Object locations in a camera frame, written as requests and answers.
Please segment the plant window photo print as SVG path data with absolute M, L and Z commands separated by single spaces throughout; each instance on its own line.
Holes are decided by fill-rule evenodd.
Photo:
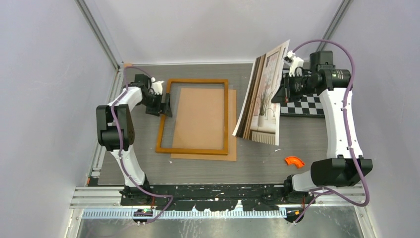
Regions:
M 279 145 L 281 108 L 271 100 L 280 87 L 289 44 L 287 40 L 255 59 L 234 136 Z

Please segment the wooden picture frame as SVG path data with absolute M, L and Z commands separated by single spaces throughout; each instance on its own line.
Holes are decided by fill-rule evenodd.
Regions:
M 223 148 L 216 149 L 189 149 L 189 148 L 163 148 L 161 142 L 163 138 L 164 126 L 166 116 L 163 115 L 160 119 L 159 130 L 156 142 L 156 153 L 166 154 L 198 154 L 198 155 L 227 155 L 228 154 L 228 80 L 227 79 L 180 79 L 171 78 L 167 81 L 166 93 L 169 94 L 171 91 L 172 84 L 183 83 L 183 84 L 221 84 L 223 88 L 223 105 L 224 105 L 224 123 L 223 123 Z

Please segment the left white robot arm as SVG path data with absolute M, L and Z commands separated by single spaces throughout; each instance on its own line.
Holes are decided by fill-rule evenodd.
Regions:
M 137 74 L 113 101 L 96 108 L 98 143 L 114 156 L 124 176 L 121 194 L 133 196 L 140 205 L 147 205 L 157 195 L 149 190 L 147 176 L 134 151 L 131 112 L 136 106 L 144 105 L 147 114 L 171 116 L 170 95 L 163 95 L 163 84 L 161 80 Z

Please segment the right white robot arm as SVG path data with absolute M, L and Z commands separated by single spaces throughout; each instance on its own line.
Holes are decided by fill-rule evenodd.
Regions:
M 316 94 L 327 129 L 326 159 L 313 162 L 307 172 L 290 175 L 282 191 L 284 200 L 293 204 L 303 193 L 334 194 L 355 206 L 367 206 L 370 194 L 365 177 L 373 169 L 373 163 L 364 158 L 356 135 L 351 102 L 353 73 L 336 68 L 332 51 L 310 54 L 308 70 L 293 51 L 284 60 L 290 69 L 271 101 L 298 102 L 304 96 Z

